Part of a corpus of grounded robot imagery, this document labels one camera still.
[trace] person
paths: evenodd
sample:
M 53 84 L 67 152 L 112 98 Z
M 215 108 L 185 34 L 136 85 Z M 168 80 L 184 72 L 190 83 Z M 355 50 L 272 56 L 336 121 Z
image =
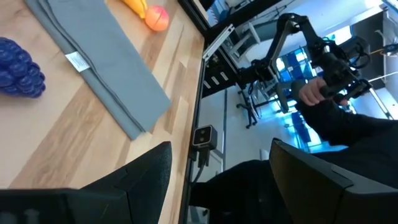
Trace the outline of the person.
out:
M 314 156 L 398 189 L 398 122 L 346 113 L 320 94 L 325 85 L 319 77 L 304 86 L 292 85 L 293 98 L 304 102 L 299 111 L 307 124 L 331 145 L 347 146 Z M 292 223 L 269 161 L 243 162 L 196 183 L 190 205 L 230 214 L 229 223 Z

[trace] folded gray towel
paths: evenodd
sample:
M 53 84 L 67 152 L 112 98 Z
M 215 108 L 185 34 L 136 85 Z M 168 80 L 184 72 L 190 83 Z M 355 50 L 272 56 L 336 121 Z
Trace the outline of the folded gray towel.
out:
M 85 59 L 82 77 L 131 139 L 155 125 L 170 100 L 103 0 L 25 1 L 65 54 Z

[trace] wooden table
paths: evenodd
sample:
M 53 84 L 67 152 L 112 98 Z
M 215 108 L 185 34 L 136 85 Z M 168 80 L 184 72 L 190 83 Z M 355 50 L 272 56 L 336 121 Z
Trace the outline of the wooden table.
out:
M 159 223 L 177 223 L 203 37 L 176 0 L 147 0 L 170 16 L 151 32 L 121 1 L 107 5 L 172 101 L 153 130 L 131 141 L 23 0 L 0 1 L 0 36 L 31 53 L 46 75 L 36 100 L 0 96 L 0 188 L 80 188 L 171 141 L 173 164 Z

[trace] black sleeve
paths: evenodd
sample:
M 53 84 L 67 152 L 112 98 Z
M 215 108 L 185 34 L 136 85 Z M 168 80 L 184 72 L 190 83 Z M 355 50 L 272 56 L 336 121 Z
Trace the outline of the black sleeve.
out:
M 331 100 L 315 106 L 301 105 L 305 122 L 331 145 L 351 146 L 362 138 L 373 136 L 391 128 L 397 121 L 350 114 Z

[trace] yellow banana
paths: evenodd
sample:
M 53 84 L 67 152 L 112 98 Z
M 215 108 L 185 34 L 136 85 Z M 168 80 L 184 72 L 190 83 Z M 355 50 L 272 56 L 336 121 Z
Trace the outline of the yellow banana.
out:
M 147 3 L 145 0 L 122 0 L 127 4 L 141 19 L 145 19 L 145 12 L 147 10 Z

